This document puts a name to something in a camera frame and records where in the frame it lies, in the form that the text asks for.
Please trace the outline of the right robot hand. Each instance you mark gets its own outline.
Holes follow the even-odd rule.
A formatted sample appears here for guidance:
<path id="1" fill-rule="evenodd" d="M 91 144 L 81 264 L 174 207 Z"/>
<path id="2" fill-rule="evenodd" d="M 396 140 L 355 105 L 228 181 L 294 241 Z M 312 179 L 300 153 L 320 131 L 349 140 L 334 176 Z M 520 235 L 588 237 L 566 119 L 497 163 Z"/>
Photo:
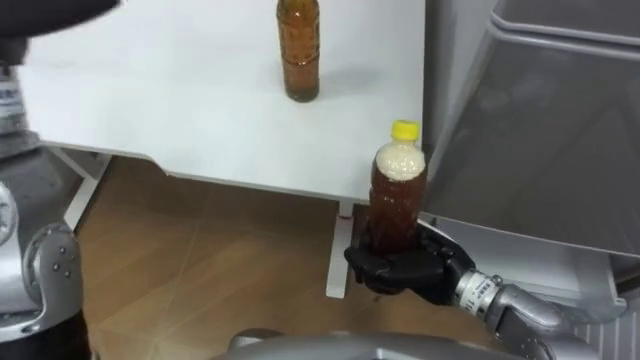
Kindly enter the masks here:
<path id="1" fill-rule="evenodd" d="M 405 290 L 438 306 L 454 303 L 455 289 L 476 263 L 457 242 L 438 229 L 417 223 L 407 250 L 382 254 L 366 229 L 357 244 L 344 251 L 358 283 L 382 295 Z"/>

